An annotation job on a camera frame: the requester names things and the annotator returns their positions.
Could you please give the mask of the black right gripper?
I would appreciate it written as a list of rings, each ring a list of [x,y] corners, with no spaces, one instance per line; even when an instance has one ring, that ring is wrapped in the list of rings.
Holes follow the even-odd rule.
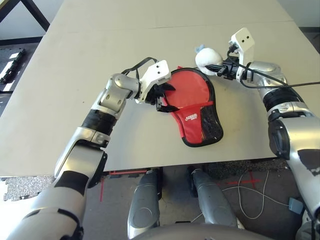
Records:
[[[205,68],[211,72],[217,72],[218,77],[224,77],[228,80],[237,78],[238,66],[229,60],[223,61],[222,65],[209,64]]]

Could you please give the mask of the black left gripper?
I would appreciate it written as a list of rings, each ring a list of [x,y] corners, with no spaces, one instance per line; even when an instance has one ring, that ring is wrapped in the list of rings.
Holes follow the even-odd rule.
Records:
[[[172,113],[179,110],[179,108],[173,105],[162,105],[161,98],[164,96],[166,91],[175,91],[175,87],[165,82],[161,85],[153,85],[147,93],[147,103],[156,107],[158,112]]]

